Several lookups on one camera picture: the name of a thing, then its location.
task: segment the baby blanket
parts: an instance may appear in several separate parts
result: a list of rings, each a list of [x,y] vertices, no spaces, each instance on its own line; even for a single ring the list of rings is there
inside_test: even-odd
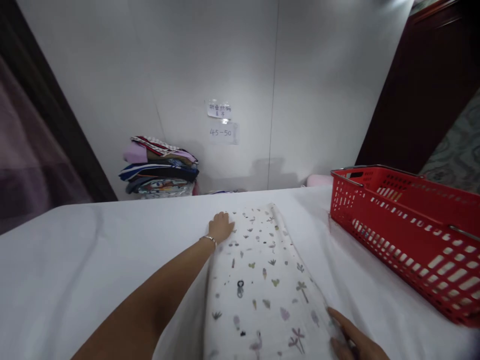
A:
[[[229,213],[210,261],[204,359],[334,359],[336,328],[274,204]]]

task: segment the stack of folded clothes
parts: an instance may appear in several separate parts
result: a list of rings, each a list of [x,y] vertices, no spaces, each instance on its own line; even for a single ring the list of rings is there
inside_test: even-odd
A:
[[[154,137],[130,139],[123,159],[131,165],[118,175],[128,182],[127,194],[142,194],[142,199],[192,195],[199,174],[199,162],[192,154]]]

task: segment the dark wood cabinet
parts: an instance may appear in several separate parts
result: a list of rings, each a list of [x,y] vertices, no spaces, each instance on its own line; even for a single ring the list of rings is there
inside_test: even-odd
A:
[[[417,174],[480,87],[477,1],[438,1],[403,31],[356,165]]]

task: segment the handwritten note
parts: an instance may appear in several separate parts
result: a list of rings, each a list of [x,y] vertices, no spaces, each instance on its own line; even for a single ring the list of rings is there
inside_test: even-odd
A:
[[[231,119],[232,107],[229,104],[217,103],[214,100],[210,101],[207,106],[207,114],[213,118]]]
[[[208,137],[211,143],[223,145],[238,145],[240,140],[240,127],[236,122],[226,124],[211,121]]]

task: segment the red plastic basket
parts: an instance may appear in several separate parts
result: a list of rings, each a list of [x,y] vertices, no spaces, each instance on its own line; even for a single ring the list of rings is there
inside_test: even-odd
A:
[[[331,174],[332,219],[449,320],[480,327],[480,195],[381,165]]]

